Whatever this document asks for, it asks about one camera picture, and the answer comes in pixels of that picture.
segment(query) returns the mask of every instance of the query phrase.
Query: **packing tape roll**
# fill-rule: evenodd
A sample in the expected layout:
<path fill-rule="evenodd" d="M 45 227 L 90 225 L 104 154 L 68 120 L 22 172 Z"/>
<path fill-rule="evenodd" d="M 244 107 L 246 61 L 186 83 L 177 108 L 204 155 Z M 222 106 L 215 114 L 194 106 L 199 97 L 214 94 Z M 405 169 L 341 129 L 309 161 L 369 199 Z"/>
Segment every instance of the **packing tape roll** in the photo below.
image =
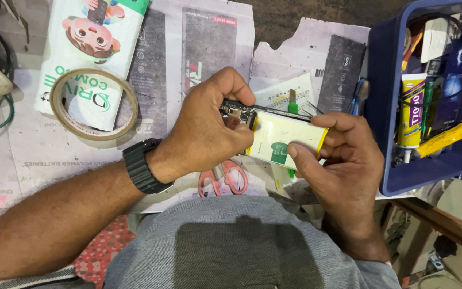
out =
<path fill-rule="evenodd" d="M 129 101 L 132 104 L 132 117 L 129 119 L 129 121 L 127 121 L 122 126 L 117 127 L 111 132 L 105 132 L 97 130 L 95 128 L 87 126 L 86 124 L 82 124 L 74 120 L 61 103 L 61 89 L 71 77 L 79 74 L 98 74 L 108 77 L 109 79 L 112 79 L 113 81 L 119 83 L 119 85 L 124 89 L 124 91 L 128 95 Z M 55 114 L 56 118 L 63 125 L 64 128 L 81 138 L 89 140 L 116 139 L 119 136 L 125 134 L 127 131 L 129 131 L 137 121 L 138 117 L 137 96 L 135 95 L 129 83 L 125 80 L 120 79 L 118 76 L 115 76 L 111 73 L 108 73 L 100 69 L 74 69 L 60 76 L 51 88 L 51 93 L 49 94 L 49 103 L 51 104 L 51 109 L 53 110 L 53 113 Z"/>

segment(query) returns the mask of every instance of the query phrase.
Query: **green cable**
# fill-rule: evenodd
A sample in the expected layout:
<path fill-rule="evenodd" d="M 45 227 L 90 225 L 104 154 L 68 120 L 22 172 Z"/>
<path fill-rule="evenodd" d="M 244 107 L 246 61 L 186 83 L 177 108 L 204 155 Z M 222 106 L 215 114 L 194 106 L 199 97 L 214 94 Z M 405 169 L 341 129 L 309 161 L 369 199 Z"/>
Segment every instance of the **green cable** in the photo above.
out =
<path fill-rule="evenodd" d="M 0 128 L 6 126 L 13 119 L 13 102 L 10 100 L 8 95 L 3 95 L 3 98 L 8 102 L 10 107 L 10 114 L 8 115 L 8 118 L 2 124 L 0 124 Z"/>

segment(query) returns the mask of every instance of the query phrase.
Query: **hand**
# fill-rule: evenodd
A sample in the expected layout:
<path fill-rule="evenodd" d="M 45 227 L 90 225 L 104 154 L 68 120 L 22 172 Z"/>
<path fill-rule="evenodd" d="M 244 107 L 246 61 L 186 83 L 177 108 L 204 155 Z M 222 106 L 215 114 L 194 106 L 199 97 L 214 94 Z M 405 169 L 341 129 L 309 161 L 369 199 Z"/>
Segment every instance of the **hand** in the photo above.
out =
<path fill-rule="evenodd" d="M 113 5 L 113 6 L 108 6 L 106 8 L 106 18 L 112 18 L 112 17 L 119 17 L 122 18 L 124 17 L 124 9 L 121 6 Z"/>
<path fill-rule="evenodd" d="M 226 127 L 219 113 L 224 98 L 253 105 L 256 99 L 243 77 L 226 67 L 193 87 L 169 136 L 146 155 L 152 174 L 168 183 L 192 172 L 208 171 L 252 146 L 247 124 Z"/>
<path fill-rule="evenodd" d="M 306 148 L 287 148 L 317 195 L 325 212 L 350 238 L 366 238 L 374 226 L 374 201 L 382 177 L 384 157 L 363 117 L 331 112 L 311 123 L 329 128 L 320 150 L 321 166 Z"/>
<path fill-rule="evenodd" d="M 89 10 L 95 10 L 99 6 L 98 0 L 83 0 L 83 2 Z"/>

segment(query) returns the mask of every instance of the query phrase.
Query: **black wristwatch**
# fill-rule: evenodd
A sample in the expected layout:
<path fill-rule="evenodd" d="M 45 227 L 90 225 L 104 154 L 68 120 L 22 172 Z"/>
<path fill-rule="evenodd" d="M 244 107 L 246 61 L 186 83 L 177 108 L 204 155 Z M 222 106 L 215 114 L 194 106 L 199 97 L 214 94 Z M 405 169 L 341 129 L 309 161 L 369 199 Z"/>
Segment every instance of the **black wristwatch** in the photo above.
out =
<path fill-rule="evenodd" d="M 152 175 L 145 161 L 145 154 L 154 150 L 161 141 L 162 139 L 158 138 L 146 139 L 122 152 L 129 177 L 142 193 L 159 194 L 170 189 L 174 185 L 174 182 L 170 184 L 159 182 L 155 176 Z"/>

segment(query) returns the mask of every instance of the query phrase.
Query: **red patterned cloth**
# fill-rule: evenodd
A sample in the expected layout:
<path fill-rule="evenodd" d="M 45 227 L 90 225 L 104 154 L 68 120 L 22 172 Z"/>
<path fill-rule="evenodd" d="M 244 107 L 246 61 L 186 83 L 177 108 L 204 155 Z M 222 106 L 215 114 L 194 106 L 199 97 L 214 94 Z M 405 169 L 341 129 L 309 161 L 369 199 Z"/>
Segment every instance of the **red patterned cloth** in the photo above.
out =
<path fill-rule="evenodd" d="M 85 281 L 94 282 L 97 289 L 102 288 L 108 264 L 135 237 L 128 230 L 128 216 L 117 217 L 74 261 L 76 273 Z"/>

